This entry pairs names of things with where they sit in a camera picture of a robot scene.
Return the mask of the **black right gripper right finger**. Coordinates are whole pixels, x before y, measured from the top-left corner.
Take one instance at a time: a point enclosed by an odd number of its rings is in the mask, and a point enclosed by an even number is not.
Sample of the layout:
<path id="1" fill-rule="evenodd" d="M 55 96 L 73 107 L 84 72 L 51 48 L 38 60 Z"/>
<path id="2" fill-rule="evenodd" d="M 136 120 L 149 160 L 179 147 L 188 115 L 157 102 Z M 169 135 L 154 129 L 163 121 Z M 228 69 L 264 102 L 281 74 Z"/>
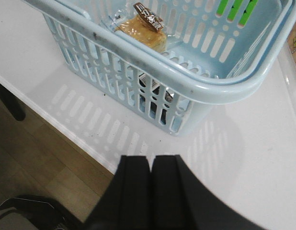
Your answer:
<path id="1" fill-rule="evenodd" d="M 179 155 L 155 157 L 152 189 L 155 230 L 261 229 L 210 192 Z"/>

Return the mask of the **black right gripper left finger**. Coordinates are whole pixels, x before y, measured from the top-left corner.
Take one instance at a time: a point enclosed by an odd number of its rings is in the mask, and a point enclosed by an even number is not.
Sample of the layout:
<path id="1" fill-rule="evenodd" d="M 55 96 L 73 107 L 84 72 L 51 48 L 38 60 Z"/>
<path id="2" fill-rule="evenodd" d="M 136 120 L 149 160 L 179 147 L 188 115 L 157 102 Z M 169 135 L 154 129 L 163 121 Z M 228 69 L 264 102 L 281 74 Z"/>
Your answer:
<path id="1" fill-rule="evenodd" d="M 125 156 L 87 218 L 88 230 L 150 229 L 150 168 L 144 156 Z"/>

